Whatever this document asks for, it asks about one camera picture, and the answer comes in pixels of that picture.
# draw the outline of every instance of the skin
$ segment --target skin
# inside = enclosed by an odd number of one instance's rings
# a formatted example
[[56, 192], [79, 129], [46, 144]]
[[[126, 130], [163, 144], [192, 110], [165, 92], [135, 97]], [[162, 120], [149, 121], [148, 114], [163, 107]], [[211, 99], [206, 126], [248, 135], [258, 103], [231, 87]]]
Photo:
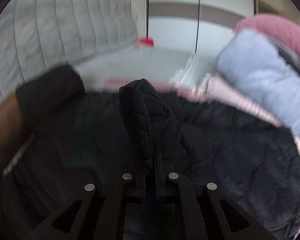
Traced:
[[0, 104], [0, 180], [3, 170], [30, 133], [22, 118], [16, 94], [11, 93]]

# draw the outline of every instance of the red object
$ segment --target red object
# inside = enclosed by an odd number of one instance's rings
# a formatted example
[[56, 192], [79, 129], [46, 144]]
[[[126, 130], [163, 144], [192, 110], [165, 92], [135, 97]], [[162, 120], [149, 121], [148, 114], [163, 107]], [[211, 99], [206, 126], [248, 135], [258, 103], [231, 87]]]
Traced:
[[154, 46], [154, 42], [153, 42], [153, 39], [152, 38], [141, 38], [140, 39], [140, 43], [141, 44], [144, 44], [146, 46], [149, 46], [149, 47], [153, 47]]

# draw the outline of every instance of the gray quilted headboard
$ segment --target gray quilted headboard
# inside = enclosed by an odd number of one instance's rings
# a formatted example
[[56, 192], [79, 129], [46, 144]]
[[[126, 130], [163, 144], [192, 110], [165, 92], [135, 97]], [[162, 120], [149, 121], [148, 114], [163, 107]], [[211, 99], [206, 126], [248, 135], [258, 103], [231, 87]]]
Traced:
[[0, 15], [0, 101], [56, 64], [136, 39], [130, 0], [11, 0]]

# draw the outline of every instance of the quilted fabric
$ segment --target quilted fabric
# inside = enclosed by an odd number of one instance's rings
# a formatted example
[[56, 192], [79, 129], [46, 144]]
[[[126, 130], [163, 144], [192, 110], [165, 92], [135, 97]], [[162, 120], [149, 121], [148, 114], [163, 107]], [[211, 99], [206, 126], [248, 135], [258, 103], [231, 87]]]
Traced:
[[[195, 104], [157, 93], [145, 80], [130, 84], [124, 97], [84, 93], [79, 84], [79, 93], [74, 89], [69, 97], [60, 89], [66, 81], [45, 91], [48, 76], [17, 91], [35, 138], [0, 184], [0, 229], [7, 239], [23, 239], [84, 185], [125, 173], [148, 147], [143, 136], [153, 136], [176, 172], [197, 184], [215, 182], [279, 239], [294, 238], [300, 227], [300, 157], [288, 129], [217, 102]], [[45, 107], [49, 97], [53, 107]], [[134, 114], [131, 120], [138, 124], [127, 129], [126, 118]], [[134, 135], [141, 140], [131, 141]], [[138, 216], [127, 211], [125, 239], [160, 239], [166, 232], [170, 220], [156, 213], [160, 206], [145, 209]]]
[[0, 15], [0, 101], [56, 64], [136, 39], [130, 0], [11, 0]]

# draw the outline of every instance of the metal rivet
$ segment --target metal rivet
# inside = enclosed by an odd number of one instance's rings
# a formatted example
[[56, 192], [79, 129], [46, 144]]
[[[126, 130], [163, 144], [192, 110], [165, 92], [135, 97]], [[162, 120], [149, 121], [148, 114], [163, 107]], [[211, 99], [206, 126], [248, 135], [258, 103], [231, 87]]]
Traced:
[[84, 187], [84, 189], [85, 189], [86, 191], [92, 191], [92, 190], [94, 190], [94, 185], [93, 185], [93, 184], [88, 184], [88, 185], [86, 185], [86, 186]]
[[207, 188], [210, 189], [210, 190], [216, 190], [217, 189], [217, 185], [210, 182], [207, 184]]
[[132, 179], [132, 174], [130, 174], [130, 173], [125, 173], [125, 174], [123, 174], [123, 176], [122, 176], [124, 179]]
[[177, 178], [179, 178], [179, 175], [175, 172], [172, 172], [172, 173], [169, 174], [169, 178], [170, 179], [177, 179]]

